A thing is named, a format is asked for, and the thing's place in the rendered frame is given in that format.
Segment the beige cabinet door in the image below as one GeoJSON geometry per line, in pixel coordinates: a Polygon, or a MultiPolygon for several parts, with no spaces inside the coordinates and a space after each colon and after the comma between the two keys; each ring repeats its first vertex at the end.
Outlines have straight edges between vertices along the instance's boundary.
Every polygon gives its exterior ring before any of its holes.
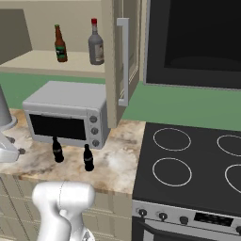
{"type": "Polygon", "coordinates": [[[127,106],[119,106],[123,97],[122,28],[118,18],[129,19],[129,102],[139,81],[142,0],[102,0],[104,70],[107,120],[116,128],[127,106]]]}

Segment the black cola bottle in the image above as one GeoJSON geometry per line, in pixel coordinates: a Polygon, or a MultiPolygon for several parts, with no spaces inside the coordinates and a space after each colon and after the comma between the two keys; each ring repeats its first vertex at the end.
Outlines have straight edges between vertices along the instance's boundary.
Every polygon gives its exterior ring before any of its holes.
{"type": "Polygon", "coordinates": [[[57,141],[57,137],[53,137],[53,154],[56,162],[61,163],[64,160],[62,148],[60,143],[57,141]]]}
{"type": "Polygon", "coordinates": [[[85,145],[84,150],[84,163],[85,163],[85,170],[86,171],[93,171],[94,165],[93,165],[93,155],[91,150],[89,149],[89,145],[85,145]]]}

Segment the grey toaster oven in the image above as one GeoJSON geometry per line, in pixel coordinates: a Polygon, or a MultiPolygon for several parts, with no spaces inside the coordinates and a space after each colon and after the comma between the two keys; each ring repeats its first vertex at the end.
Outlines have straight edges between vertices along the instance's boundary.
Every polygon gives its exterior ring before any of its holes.
{"type": "Polygon", "coordinates": [[[23,101],[32,138],[100,150],[109,135],[105,85],[49,81],[23,101]]]}

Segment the grey liquor bottle red cap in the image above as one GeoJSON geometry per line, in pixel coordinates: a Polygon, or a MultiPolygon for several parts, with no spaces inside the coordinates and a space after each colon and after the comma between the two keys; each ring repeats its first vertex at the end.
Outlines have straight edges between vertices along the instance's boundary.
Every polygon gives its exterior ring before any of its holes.
{"type": "Polygon", "coordinates": [[[92,34],[88,38],[89,61],[91,65],[104,63],[104,42],[98,34],[97,19],[91,19],[92,34]]]}

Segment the black stove with hob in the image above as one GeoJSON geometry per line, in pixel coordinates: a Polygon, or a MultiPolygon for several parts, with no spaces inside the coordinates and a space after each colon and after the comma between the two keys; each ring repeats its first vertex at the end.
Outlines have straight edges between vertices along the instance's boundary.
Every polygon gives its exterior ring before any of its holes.
{"type": "Polygon", "coordinates": [[[241,131],[145,125],[132,241],[241,241],[241,131]]]}

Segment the brown beer bottle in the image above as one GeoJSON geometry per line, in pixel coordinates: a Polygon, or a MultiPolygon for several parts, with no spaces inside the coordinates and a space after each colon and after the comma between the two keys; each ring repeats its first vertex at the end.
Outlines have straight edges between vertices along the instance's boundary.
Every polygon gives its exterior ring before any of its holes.
{"type": "Polygon", "coordinates": [[[58,62],[67,62],[67,50],[65,41],[62,39],[62,34],[60,30],[60,26],[58,24],[55,25],[56,31],[56,41],[55,41],[55,48],[56,48],[56,58],[58,62]]]}

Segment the beige base cabinets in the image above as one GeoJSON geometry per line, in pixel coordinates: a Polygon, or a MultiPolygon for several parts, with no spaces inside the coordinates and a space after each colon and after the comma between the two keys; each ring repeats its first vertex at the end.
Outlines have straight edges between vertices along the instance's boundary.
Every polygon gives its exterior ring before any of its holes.
{"type": "MultiPolygon", "coordinates": [[[[31,200],[38,182],[0,174],[0,194],[9,197],[13,218],[22,221],[29,241],[36,240],[40,227],[40,213],[31,200]]],[[[130,194],[96,189],[95,201],[83,214],[83,219],[96,241],[131,241],[131,207],[130,194]]]]}

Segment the open beige wall cabinet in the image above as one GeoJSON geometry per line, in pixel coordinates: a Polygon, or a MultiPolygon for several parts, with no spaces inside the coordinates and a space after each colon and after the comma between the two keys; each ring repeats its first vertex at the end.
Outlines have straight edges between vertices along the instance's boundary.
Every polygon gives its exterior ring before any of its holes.
{"type": "Polygon", "coordinates": [[[91,19],[103,30],[101,0],[0,0],[0,72],[104,77],[104,65],[89,62],[91,19]],[[56,58],[60,26],[67,62],[56,58]]]}

